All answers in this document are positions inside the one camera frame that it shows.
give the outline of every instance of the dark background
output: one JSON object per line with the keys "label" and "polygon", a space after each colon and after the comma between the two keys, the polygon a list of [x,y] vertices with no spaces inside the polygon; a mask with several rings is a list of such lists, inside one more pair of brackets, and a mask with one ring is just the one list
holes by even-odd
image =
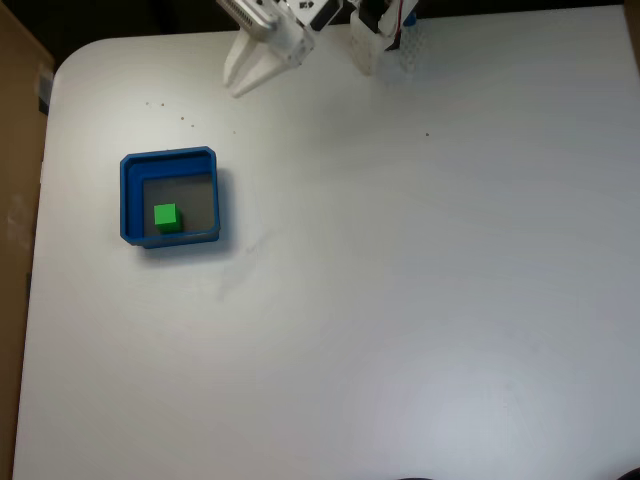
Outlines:
{"label": "dark background", "polygon": [[[4,0],[4,3],[53,54],[57,65],[83,45],[102,38],[238,28],[215,0]],[[621,3],[622,0],[422,0],[416,11],[424,18]],[[349,12],[350,9],[345,9],[334,23],[346,23]]]}

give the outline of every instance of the white robotic component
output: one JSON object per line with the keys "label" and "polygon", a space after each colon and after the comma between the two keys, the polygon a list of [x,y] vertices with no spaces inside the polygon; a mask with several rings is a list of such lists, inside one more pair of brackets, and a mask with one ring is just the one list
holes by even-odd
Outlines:
{"label": "white robotic component", "polygon": [[[299,66],[343,0],[217,0],[240,31],[224,65],[224,85],[240,97],[276,75]],[[418,0],[349,0],[355,64],[366,75],[393,44]]]}

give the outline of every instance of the blue bin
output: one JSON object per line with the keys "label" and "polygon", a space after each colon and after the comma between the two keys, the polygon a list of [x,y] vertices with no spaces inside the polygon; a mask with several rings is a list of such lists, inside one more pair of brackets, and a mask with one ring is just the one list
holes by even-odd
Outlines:
{"label": "blue bin", "polygon": [[[169,234],[145,232],[145,182],[178,177],[209,175],[212,183],[212,225],[200,231]],[[211,205],[204,205],[211,210]],[[216,154],[208,147],[134,153],[120,162],[120,236],[131,245],[144,248],[188,243],[214,242],[220,233]]]}

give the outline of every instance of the white tabletop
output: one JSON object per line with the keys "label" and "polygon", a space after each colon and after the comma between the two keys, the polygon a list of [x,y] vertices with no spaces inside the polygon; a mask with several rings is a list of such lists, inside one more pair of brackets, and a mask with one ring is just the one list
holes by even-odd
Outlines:
{"label": "white tabletop", "polygon": [[[363,77],[330,28],[240,100],[221,85],[233,33],[65,62],[15,480],[640,465],[640,81],[622,8],[426,25],[413,78],[393,58]],[[120,160],[200,145],[218,155],[220,241],[125,243]]]}

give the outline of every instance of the brown cardboard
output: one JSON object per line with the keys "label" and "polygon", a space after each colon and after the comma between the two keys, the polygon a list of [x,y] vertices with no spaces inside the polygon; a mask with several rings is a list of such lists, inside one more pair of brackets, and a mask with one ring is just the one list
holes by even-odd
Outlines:
{"label": "brown cardboard", "polygon": [[0,3],[0,479],[12,476],[40,167],[40,72],[53,58]]}
{"label": "brown cardboard", "polygon": [[627,17],[631,45],[633,45],[633,52],[636,55],[636,65],[640,70],[640,0],[626,0],[624,13]]}

